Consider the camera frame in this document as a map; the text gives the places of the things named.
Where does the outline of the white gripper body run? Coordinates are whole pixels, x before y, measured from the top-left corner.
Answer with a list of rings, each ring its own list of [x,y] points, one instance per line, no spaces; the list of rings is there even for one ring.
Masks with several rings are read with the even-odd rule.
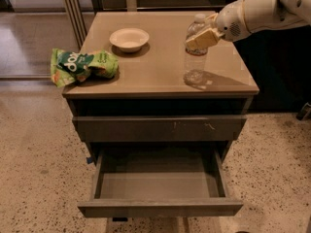
[[[223,7],[216,18],[218,30],[222,38],[229,42],[236,42],[251,35],[245,22],[245,0],[237,0]]]

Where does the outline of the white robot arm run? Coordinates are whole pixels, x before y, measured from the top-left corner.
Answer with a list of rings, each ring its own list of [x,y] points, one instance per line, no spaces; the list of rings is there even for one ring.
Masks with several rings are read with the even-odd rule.
[[[236,42],[263,30],[284,30],[311,24],[311,0],[237,0],[204,19],[204,26],[186,39],[188,50],[203,50],[220,39]]]

